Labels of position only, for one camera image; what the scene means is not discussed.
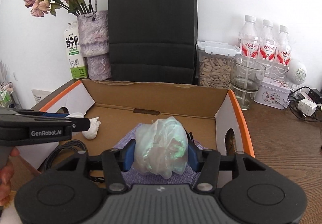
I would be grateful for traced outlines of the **person left hand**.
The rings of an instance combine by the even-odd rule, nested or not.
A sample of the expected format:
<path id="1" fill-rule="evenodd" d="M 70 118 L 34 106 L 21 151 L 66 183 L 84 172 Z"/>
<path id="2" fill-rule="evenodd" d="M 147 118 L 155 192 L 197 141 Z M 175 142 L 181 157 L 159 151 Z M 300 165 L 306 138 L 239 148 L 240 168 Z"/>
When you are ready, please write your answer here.
<path id="1" fill-rule="evenodd" d="M 7 164 L 1 169 L 1 186 L 0 186 L 0 204 L 6 205 L 10 201 L 11 179 L 14 175 L 14 166 L 10 159 Z"/>

